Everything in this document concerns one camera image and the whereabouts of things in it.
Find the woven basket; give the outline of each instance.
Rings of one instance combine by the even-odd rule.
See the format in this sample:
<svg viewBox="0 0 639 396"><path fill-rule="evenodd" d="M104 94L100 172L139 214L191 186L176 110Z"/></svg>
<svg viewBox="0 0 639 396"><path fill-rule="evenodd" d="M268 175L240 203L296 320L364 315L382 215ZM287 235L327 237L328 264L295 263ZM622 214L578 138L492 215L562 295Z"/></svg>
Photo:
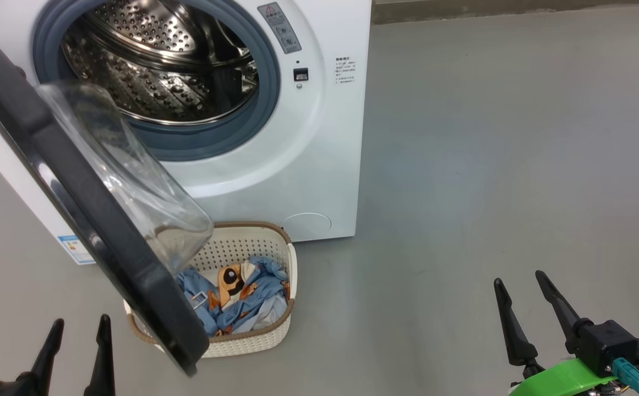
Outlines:
<svg viewBox="0 0 639 396"><path fill-rule="evenodd" d="M285 338L290 328L290 315L297 293L297 255L294 253L290 237L282 228L259 222L217 223L211 240L192 259L191 264L207 279L216 279L219 268L242 263L249 256L272 258L287 271L290 278L290 301L287 303L287 310L275 323L261 330L209 338L209 349L204 353L204 358L257 353L273 348ZM133 333L146 343L155 344L162 350L126 301L123 302L123 306Z"/></svg>

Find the concrete floor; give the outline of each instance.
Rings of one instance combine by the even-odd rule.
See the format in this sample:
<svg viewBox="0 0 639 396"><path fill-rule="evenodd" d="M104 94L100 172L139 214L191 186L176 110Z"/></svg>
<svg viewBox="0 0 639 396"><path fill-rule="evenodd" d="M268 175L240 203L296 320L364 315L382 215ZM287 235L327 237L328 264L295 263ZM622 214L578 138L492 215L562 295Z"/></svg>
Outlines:
<svg viewBox="0 0 639 396"><path fill-rule="evenodd" d="M505 394L493 278L540 363L566 356L536 269L639 336L639 7L375 27L368 85L357 236L298 246L280 346L191 380L0 178L0 379L62 316L52 394L81 394L106 312L121 395Z"/></svg>

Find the sticker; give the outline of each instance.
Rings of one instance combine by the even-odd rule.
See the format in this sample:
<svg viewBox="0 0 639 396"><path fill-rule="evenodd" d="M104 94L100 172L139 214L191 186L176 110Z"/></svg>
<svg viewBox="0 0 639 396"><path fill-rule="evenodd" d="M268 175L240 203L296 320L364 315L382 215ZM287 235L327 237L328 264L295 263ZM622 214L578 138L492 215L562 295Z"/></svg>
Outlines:
<svg viewBox="0 0 639 396"><path fill-rule="evenodd" d="M60 240L60 243L65 246L65 249L70 252L70 256L72 256L78 264L95 263L95 259L92 258L92 255L76 235L58 236L57 239Z"/></svg>
<svg viewBox="0 0 639 396"><path fill-rule="evenodd" d="M356 80L356 60L351 56L336 58L334 67L334 83L347 84Z"/></svg>
<svg viewBox="0 0 639 396"><path fill-rule="evenodd" d="M299 40L297 40L297 35L292 30L290 21L287 20L285 13L282 12L277 3L261 5L261 7L258 7L258 11L263 15L263 18L266 18L268 26L273 29L285 53L298 52L302 49L302 46L299 45Z"/></svg>

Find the cable connector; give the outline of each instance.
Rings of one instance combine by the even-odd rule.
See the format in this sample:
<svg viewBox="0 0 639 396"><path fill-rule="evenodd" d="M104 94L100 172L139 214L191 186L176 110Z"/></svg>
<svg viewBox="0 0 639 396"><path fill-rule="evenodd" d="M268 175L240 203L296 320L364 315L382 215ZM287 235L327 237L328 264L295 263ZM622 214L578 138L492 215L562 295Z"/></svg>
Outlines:
<svg viewBox="0 0 639 396"><path fill-rule="evenodd" d="M639 370L626 358L619 357L613 361L612 373L622 383L639 393Z"/></svg>

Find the washing machine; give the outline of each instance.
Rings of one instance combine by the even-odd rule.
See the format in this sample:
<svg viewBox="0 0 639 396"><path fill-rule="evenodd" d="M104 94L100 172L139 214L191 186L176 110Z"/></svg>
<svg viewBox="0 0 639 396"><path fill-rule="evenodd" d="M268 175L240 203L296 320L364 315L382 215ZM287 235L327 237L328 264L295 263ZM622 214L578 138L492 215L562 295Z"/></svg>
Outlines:
<svg viewBox="0 0 639 396"><path fill-rule="evenodd" d="M293 241L355 233L370 1L0 0L0 50L31 85L105 88L214 221ZM73 232L0 136L0 172Z"/></svg>
<svg viewBox="0 0 639 396"><path fill-rule="evenodd" d="M176 275L207 213L293 240L354 234L369 13L0 0L0 173L188 376L209 339Z"/></svg>

